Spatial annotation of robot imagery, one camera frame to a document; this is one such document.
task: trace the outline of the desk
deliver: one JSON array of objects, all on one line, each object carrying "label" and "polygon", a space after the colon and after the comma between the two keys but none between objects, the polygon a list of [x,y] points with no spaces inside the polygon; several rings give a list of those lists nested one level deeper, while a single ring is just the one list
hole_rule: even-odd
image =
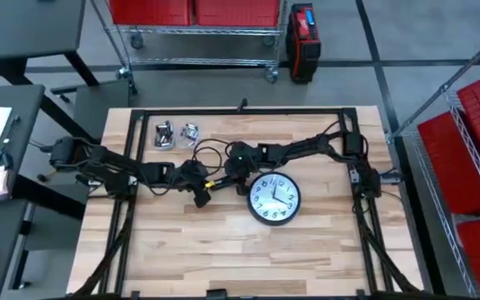
[{"label": "desk", "polygon": [[[369,161],[378,170],[390,169],[392,162],[378,109],[356,107],[356,111],[360,130],[369,141]],[[172,111],[157,109],[156,113],[172,114]],[[123,153],[130,117],[129,109],[110,110],[102,139],[104,146]],[[153,125],[166,119],[175,126],[186,122],[198,124],[202,138],[243,140],[256,145],[290,143],[312,137],[337,117],[242,113],[151,116],[145,132],[144,162],[180,165],[191,157],[190,150],[176,148],[160,152],[153,148],[150,143]],[[133,158],[140,126],[137,122]],[[217,143],[210,142],[208,146],[223,150],[223,145]],[[211,153],[203,153],[200,159],[207,165],[217,163],[215,154]],[[267,227],[257,222],[250,215],[245,198],[239,197],[234,188],[213,192],[211,202],[198,209],[193,195],[187,192],[171,191],[165,196],[154,197],[140,187],[123,295],[138,290],[143,297],[200,297],[205,296],[209,288],[226,288],[232,296],[352,296],[357,289],[368,290],[346,166],[317,155],[292,161],[279,171],[294,178],[302,193],[298,215],[281,227]],[[384,189],[398,192],[395,187]],[[423,288],[403,205],[395,197],[383,196],[377,200],[377,210],[388,254],[414,285]],[[79,288],[101,260],[112,211],[112,200],[88,201],[69,292]],[[383,289],[381,268],[375,255],[373,257],[377,285]],[[113,290],[113,274],[117,267],[114,263],[108,291]]]},{"label": "desk", "polygon": [[[4,280],[10,268],[10,261],[18,235],[25,233],[21,230],[28,201],[51,209],[60,208],[61,213],[66,212],[69,214],[70,210],[73,210],[72,216],[75,218],[79,218],[84,212],[82,204],[19,175],[23,156],[28,147],[28,141],[43,98],[44,89],[43,86],[0,87],[0,107],[12,108],[9,120],[16,115],[20,117],[20,123],[15,127],[11,142],[6,149],[7,153],[12,157],[12,169],[18,175],[11,177],[8,184],[12,200],[0,202],[0,292],[3,289]],[[9,123],[7,123],[5,133],[9,130]],[[18,281],[20,280],[19,271],[17,269],[13,274]]]},{"label": "desk", "polygon": [[[63,54],[88,86],[99,85],[77,50],[84,0],[0,0],[0,76],[11,84],[32,84],[24,73],[28,58]],[[90,138],[51,99],[41,109],[74,136]]]}]

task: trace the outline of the clock face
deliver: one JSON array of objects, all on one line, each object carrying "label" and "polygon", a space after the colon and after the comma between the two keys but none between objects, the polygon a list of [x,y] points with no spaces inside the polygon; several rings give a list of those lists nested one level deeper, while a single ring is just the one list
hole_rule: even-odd
[{"label": "clock face", "polygon": [[287,175],[268,172],[257,177],[247,196],[251,214],[260,222],[283,225],[298,213],[301,193],[298,185]]}]

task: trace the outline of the wooden tabletop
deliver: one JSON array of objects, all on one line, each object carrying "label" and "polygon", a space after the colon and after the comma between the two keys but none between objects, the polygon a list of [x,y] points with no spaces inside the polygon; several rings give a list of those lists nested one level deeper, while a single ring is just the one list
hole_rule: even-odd
[{"label": "wooden tabletop", "polygon": [[[131,109],[126,108],[110,111],[102,140],[104,146],[123,153],[130,114]],[[392,162],[377,107],[357,107],[357,114],[361,132],[369,141],[370,163],[380,171],[390,169]],[[144,162],[180,165],[191,157],[191,149],[175,148],[166,152],[154,149],[150,142],[154,125],[165,120],[176,127],[196,123],[202,138],[242,140],[256,146],[312,137],[337,117],[326,114],[152,116]],[[133,149],[139,126],[137,124]],[[340,149],[338,143],[332,145]],[[217,143],[210,142],[208,146],[223,150],[223,145]],[[211,152],[202,153],[199,159],[207,165],[218,163],[217,155]],[[196,208],[191,193],[171,191],[154,197],[141,186],[123,294],[127,296],[132,290],[138,290],[146,297],[195,297],[204,296],[209,288],[226,288],[231,296],[350,296],[357,289],[367,291],[346,166],[316,155],[292,161],[279,168],[279,172],[293,178],[302,193],[298,215],[281,227],[268,227],[255,220],[248,211],[245,197],[239,197],[234,188],[213,192],[206,207]],[[383,189],[398,194],[396,187]],[[411,283],[422,288],[401,201],[383,195],[377,200],[377,209],[388,254]],[[112,200],[88,202],[69,292],[79,288],[101,260],[112,210]],[[377,283],[383,288],[375,254],[373,261]],[[114,263],[110,291],[116,269]]]}]

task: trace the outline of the dark floor line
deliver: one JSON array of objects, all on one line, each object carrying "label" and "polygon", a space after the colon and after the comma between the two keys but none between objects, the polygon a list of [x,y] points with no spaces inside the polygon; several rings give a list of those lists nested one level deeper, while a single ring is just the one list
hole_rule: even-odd
[{"label": "dark floor line", "polygon": [[[382,67],[449,67],[463,66],[467,59],[402,59],[402,60],[378,60]],[[373,67],[370,60],[321,60],[320,68],[360,68]],[[279,63],[280,68],[288,68],[288,62]],[[115,72],[120,65],[88,66],[93,72]],[[253,69],[264,66],[207,66],[207,65],[179,65],[179,64],[142,64],[132,66],[133,71],[185,71],[185,70],[228,70],[228,69]],[[26,73],[75,73],[71,66],[53,67],[28,67]]]},{"label": "dark floor line", "polygon": [[[399,128],[398,116],[393,106],[392,98],[390,96],[388,82],[383,71],[384,66],[381,64],[381,58],[379,55],[378,47],[375,42],[375,37],[373,36],[372,25],[369,22],[368,14],[366,13],[366,8],[364,7],[363,0],[355,0],[355,2],[357,4],[357,10],[361,19],[364,33],[366,34],[367,45],[372,55],[373,67],[375,70],[377,83],[381,91],[382,102],[384,104],[384,109],[387,114],[390,131],[394,132],[395,130],[397,130],[397,128]],[[436,294],[445,295],[446,294],[445,287],[443,286],[443,280],[440,274],[440,269],[438,266],[436,255],[434,253],[433,243],[428,231],[427,224],[425,222],[423,208],[418,196],[418,190],[414,185],[412,171],[410,168],[410,163],[408,161],[407,152],[401,138],[399,138],[394,143],[394,147],[397,152],[399,166],[402,172],[405,175],[409,175],[410,177],[409,178],[410,180],[405,181],[405,186],[407,188],[407,195],[410,200],[409,202],[412,209],[412,215],[414,216],[414,222],[416,223],[416,232],[422,248],[423,261],[425,262],[425,265],[427,267],[427,273],[431,281],[432,291]]]}]

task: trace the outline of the red and black case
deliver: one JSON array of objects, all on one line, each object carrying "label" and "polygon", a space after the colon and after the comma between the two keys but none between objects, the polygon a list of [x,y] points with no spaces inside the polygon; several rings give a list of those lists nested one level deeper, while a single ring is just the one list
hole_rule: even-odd
[{"label": "red and black case", "polygon": [[322,51],[311,3],[292,5],[286,43],[292,80],[295,83],[310,83]]}]

